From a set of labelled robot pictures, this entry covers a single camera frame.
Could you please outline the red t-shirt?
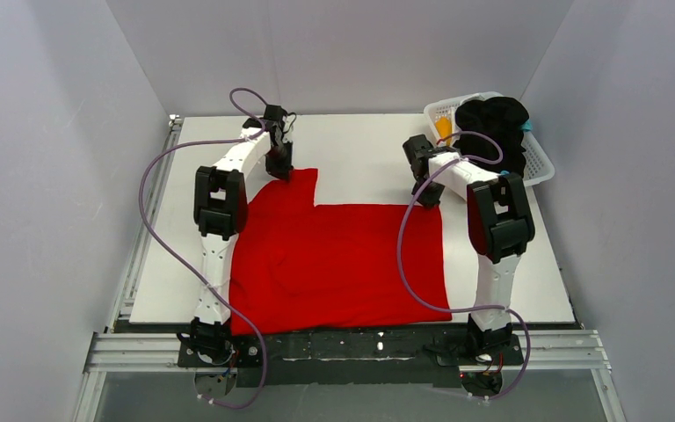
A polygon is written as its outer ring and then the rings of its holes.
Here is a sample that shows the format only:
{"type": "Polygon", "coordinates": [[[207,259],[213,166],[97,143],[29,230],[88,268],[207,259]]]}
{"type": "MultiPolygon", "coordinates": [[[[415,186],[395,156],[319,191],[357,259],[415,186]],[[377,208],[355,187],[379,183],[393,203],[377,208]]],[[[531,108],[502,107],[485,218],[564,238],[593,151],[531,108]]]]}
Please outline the red t-shirt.
{"type": "Polygon", "coordinates": [[[440,211],[318,205],[317,181],[297,170],[250,202],[232,261],[232,332],[449,320],[440,211]]]}

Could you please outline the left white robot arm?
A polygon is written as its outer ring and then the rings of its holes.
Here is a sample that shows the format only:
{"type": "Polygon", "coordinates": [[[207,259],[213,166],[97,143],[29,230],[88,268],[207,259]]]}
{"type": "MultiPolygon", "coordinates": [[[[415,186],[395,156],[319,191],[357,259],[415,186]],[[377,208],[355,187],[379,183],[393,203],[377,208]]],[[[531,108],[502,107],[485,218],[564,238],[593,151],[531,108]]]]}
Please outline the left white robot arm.
{"type": "Polygon", "coordinates": [[[190,330],[180,334],[189,354],[206,364],[223,367],[232,363],[236,348],[227,321],[233,252],[249,213],[246,180],[258,166],[273,178],[288,181],[293,171],[293,143],[286,138],[289,112],[267,105],[263,116],[247,119],[243,141],[231,147],[215,164],[200,166],[194,175],[193,221],[202,246],[201,273],[207,283],[190,330]]]}

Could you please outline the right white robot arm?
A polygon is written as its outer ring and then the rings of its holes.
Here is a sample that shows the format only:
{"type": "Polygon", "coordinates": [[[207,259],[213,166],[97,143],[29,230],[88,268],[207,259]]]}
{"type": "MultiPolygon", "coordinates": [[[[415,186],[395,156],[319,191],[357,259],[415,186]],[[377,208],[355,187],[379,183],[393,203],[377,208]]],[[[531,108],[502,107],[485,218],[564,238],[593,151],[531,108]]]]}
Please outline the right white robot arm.
{"type": "Polygon", "coordinates": [[[503,364],[508,352],[519,363],[510,303],[519,262],[533,240],[535,227],[521,176],[495,173],[478,166],[452,147],[432,144],[424,135],[403,143],[415,180],[413,204],[435,207],[444,190],[467,205],[468,238],[478,257],[475,302],[464,310],[468,322],[462,337],[445,337],[426,346],[442,367],[503,364]]]}

